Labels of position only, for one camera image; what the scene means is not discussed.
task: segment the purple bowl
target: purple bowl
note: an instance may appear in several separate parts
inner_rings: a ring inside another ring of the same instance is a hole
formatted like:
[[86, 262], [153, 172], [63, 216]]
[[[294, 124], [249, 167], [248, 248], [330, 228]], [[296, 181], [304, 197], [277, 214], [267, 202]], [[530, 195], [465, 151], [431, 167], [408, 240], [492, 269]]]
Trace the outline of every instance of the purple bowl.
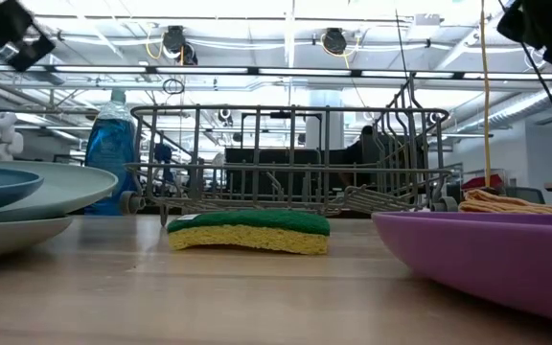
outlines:
[[552, 318], [552, 215], [375, 213], [393, 254], [427, 278]]

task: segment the chair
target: chair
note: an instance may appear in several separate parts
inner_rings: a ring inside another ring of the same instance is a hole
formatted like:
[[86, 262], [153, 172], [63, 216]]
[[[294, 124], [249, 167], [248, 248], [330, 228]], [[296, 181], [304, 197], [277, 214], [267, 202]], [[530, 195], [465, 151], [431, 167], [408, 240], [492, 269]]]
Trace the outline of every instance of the chair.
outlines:
[[517, 197], [525, 201], [534, 202], [538, 204], [545, 204], [544, 195], [541, 190], [528, 187], [504, 187], [506, 196]]

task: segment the stack of plates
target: stack of plates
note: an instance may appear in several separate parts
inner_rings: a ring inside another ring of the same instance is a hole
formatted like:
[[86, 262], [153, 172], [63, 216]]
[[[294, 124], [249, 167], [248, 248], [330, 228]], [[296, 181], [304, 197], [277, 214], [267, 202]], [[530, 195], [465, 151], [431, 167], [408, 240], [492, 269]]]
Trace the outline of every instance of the stack of plates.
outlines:
[[68, 213], [109, 196], [116, 183], [99, 169], [0, 161], [0, 255], [59, 234]]
[[375, 213], [412, 269], [504, 306], [552, 318], [552, 215]]

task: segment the blue dish soap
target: blue dish soap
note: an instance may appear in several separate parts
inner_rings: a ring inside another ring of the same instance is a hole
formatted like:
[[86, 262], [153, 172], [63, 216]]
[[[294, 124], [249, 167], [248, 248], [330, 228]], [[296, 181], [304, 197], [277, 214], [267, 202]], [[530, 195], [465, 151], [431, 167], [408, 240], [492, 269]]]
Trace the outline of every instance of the blue dish soap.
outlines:
[[84, 164], [114, 173], [119, 182], [112, 196], [87, 206], [84, 209], [86, 215], [121, 215], [118, 206], [121, 194], [134, 190], [131, 173], [125, 169], [125, 164], [135, 161], [135, 121], [125, 102], [125, 91], [112, 90], [110, 102], [97, 115], [91, 129]]

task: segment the sponge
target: sponge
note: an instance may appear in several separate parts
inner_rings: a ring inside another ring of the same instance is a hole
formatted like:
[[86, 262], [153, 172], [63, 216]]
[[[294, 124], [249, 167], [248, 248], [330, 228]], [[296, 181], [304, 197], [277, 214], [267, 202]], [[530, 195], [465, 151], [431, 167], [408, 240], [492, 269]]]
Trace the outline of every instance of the sponge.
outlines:
[[330, 224], [289, 210], [243, 210], [183, 216], [168, 225], [170, 246], [234, 244], [298, 254], [325, 254]]

